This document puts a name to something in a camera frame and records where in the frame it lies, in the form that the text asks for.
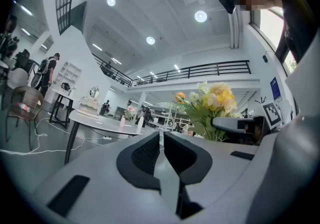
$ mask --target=wooden chair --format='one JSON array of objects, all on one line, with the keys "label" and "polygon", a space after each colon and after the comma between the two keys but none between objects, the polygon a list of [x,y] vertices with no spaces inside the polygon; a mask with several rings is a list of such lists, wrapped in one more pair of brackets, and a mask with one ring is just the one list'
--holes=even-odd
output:
[{"label": "wooden chair", "polygon": [[[12,104],[14,97],[18,94],[20,95],[23,94],[20,102],[29,106],[31,108],[30,112],[27,112],[21,109],[17,104]],[[36,111],[38,101],[40,101],[41,106]],[[11,105],[8,109],[8,112],[5,118],[5,142],[8,142],[9,140],[8,139],[8,118],[17,118],[15,127],[18,126],[19,119],[23,119],[29,127],[29,149],[31,151],[32,150],[31,138],[30,138],[31,137],[31,121],[33,121],[35,132],[38,134],[36,118],[40,110],[43,108],[43,105],[44,105],[44,97],[38,90],[29,86],[20,86],[15,88],[12,92]]]}]

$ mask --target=white chair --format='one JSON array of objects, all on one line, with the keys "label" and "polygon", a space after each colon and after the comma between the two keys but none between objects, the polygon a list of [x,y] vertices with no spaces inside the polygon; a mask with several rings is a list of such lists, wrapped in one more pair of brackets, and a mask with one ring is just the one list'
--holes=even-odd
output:
[{"label": "white chair", "polygon": [[8,65],[10,70],[13,70],[15,68],[17,60],[14,58],[9,59],[6,57],[6,58],[4,58],[3,62]]},{"label": "white chair", "polygon": [[28,85],[28,73],[24,69],[17,68],[9,72],[8,79],[6,81],[7,87],[13,90],[19,86],[27,86],[27,85]]}]

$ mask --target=blue sign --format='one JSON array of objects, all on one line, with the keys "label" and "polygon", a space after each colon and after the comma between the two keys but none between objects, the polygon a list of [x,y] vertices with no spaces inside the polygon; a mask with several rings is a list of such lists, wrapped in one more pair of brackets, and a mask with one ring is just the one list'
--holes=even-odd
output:
[{"label": "blue sign", "polygon": [[275,100],[281,96],[277,79],[276,78],[272,79],[272,81],[270,82],[270,85],[272,89],[273,99]]}]

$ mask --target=black table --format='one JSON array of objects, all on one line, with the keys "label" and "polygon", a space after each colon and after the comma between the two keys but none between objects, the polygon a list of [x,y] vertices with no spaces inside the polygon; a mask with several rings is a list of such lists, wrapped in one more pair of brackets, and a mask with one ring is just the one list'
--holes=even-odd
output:
[{"label": "black table", "polygon": [[[54,91],[55,93],[59,94],[58,97],[56,98],[56,101],[54,103],[54,106],[53,106],[53,109],[51,111],[51,116],[50,116],[50,119],[49,119],[49,123],[52,123],[52,124],[60,124],[62,125],[65,129],[67,129],[67,126],[68,124],[70,123],[70,118],[69,118],[69,114],[72,110],[72,105],[74,103],[74,98],[70,95],[68,95],[68,92],[62,92],[60,90],[57,90],[57,89],[52,89],[52,91]],[[68,106],[66,107],[66,115],[65,115],[65,121],[61,121],[58,117],[57,117],[57,114],[58,114],[58,110],[59,110],[59,107],[61,105],[61,102],[62,102],[62,99],[63,98],[66,98],[69,100],[69,104]]]}]

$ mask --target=orange flower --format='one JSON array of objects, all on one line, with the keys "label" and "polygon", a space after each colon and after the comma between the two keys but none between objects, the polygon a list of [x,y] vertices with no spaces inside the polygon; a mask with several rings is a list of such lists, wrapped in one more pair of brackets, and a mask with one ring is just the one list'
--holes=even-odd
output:
[{"label": "orange flower", "polygon": [[174,99],[176,102],[178,102],[178,104],[184,104],[178,97],[184,100],[186,98],[186,95],[183,92],[177,92],[174,96]]}]

